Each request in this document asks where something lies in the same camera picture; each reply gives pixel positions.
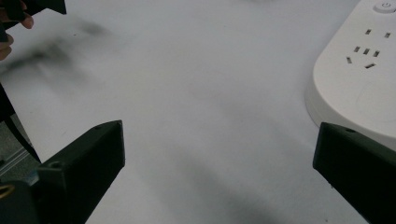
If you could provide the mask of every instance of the white power strip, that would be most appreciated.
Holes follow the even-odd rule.
[[[360,1],[320,54],[305,93],[311,118],[396,150],[396,0]]]

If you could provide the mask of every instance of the power button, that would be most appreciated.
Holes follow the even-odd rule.
[[[379,13],[394,13],[396,11],[396,1],[380,1],[374,6],[374,11]]]

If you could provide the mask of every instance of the white table surface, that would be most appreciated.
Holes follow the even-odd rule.
[[[366,223],[312,168],[316,58],[358,0],[66,0],[0,78],[43,161],[122,119],[126,166],[88,223]]]

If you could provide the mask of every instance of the black object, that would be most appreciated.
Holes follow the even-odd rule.
[[[14,107],[12,107],[12,104],[8,100],[6,92],[0,83],[0,122],[13,114],[15,114]]]
[[[121,121],[98,125],[41,164],[32,187],[0,185],[1,223],[85,223],[124,165]]]
[[[12,106],[11,102],[8,100],[6,92],[4,91],[3,87],[0,84],[0,122],[4,121],[9,130],[21,143],[21,145],[26,149],[27,152],[38,162],[41,163],[40,159],[35,152],[35,149],[26,141],[23,137],[21,132],[15,126],[14,122],[11,119],[11,116],[15,114],[14,107]]]
[[[23,13],[20,1],[3,0],[4,8],[6,9],[7,16],[12,21],[23,21],[25,15]]]
[[[396,223],[395,151],[322,123],[313,165],[369,223]]]
[[[61,14],[66,14],[66,6],[64,0],[24,0],[27,10],[25,12],[31,16],[36,13],[49,8]],[[3,0],[3,6],[6,9],[7,15],[14,21],[0,24],[0,42],[7,42],[7,34],[5,30],[23,21],[25,16],[21,8],[20,0]]]

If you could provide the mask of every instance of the hand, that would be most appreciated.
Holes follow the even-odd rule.
[[[21,1],[21,5],[23,10],[27,9],[26,4],[24,4],[22,1]],[[25,20],[21,21],[22,26],[24,26],[26,29],[32,29],[35,23],[33,21],[33,17],[31,17],[27,13],[25,13],[25,17],[26,17]],[[0,22],[8,22],[8,21],[11,20],[8,18],[6,10],[4,8],[0,8]],[[12,43],[14,43],[14,38],[12,38],[11,35],[7,35],[7,36],[8,36],[8,42],[0,43],[0,61],[3,61],[12,51],[11,45]]]

